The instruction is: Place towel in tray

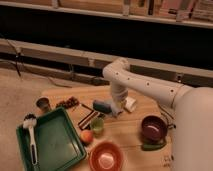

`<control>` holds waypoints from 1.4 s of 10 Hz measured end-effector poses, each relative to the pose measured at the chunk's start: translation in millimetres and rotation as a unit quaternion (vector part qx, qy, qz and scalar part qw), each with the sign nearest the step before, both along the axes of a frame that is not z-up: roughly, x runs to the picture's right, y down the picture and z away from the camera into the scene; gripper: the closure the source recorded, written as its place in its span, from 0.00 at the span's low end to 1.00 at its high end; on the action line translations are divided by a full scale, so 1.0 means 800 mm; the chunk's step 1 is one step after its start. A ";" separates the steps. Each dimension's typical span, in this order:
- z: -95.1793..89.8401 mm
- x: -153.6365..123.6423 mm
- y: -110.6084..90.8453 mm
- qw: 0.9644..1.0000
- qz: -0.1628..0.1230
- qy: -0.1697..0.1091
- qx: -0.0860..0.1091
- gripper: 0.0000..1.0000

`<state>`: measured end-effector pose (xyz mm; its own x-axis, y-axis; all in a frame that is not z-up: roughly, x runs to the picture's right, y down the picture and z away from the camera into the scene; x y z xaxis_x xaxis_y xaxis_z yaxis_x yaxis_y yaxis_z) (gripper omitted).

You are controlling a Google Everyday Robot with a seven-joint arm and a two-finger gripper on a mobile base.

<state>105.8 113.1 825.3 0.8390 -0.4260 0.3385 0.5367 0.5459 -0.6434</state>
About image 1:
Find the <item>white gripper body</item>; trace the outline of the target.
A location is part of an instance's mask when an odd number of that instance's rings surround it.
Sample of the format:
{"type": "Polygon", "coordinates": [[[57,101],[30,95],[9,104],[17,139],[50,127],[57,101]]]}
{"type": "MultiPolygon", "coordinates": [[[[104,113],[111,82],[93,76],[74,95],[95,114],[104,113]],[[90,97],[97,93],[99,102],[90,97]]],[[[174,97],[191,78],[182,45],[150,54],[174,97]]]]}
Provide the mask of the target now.
{"type": "Polygon", "coordinates": [[[126,103],[127,100],[125,98],[116,99],[115,97],[113,97],[111,101],[112,114],[114,116],[118,116],[120,113],[122,113],[126,106],[126,103]]]}

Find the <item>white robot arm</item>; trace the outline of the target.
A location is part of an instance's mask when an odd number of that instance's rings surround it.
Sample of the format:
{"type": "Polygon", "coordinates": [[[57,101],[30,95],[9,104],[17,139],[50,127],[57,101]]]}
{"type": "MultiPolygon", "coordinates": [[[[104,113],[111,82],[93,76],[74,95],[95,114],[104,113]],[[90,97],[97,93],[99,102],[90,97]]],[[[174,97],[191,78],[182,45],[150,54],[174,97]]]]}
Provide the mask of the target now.
{"type": "Polygon", "coordinates": [[[213,88],[131,73],[125,58],[105,66],[103,76],[119,108],[131,88],[174,110],[171,171],[213,171],[213,88]]]}

